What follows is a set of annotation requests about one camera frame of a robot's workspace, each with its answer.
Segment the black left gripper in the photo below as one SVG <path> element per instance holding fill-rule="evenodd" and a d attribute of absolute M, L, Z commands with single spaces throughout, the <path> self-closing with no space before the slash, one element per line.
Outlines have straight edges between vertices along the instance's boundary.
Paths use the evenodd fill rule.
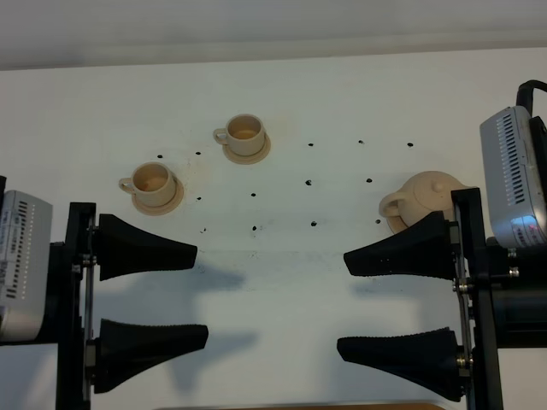
<path fill-rule="evenodd" d="M 91 382 L 85 369 L 84 320 L 80 287 L 91 266 L 96 205 L 72 202 L 65 239 L 50 244 L 48 280 L 53 284 L 57 345 L 56 408 L 89 409 Z M 188 270 L 197 246 L 159 237 L 101 214 L 97 229 L 97 264 L 102 281 L 137 273 Z M 205 347 L 206 325 L 131 325 L 103 319 L 95 340 L 94 392 L 113 390 L 141 372 Z"/>

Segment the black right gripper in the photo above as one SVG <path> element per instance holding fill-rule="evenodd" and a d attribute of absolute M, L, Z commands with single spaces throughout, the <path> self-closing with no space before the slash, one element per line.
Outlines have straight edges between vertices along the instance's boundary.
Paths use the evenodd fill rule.
<path fill-rule="evenodd" d="M 508 249 L 485 235 L 480 191 L 451 193 L 469 276 L 456 292 L 471 300 L 464 325 L 473 324 L 468 405 L 503 408 L 499 349 L 546 345 L 546 248 Z M 351 275 L 456 277 L 454 222 L 435 211 L 397 234 L 344 254 Z M 456 334 L 445 327 L 400 337 L 342 337 L 337 350 L 349 363 L 404 378 L 450 401 L 463 396 Z"/>

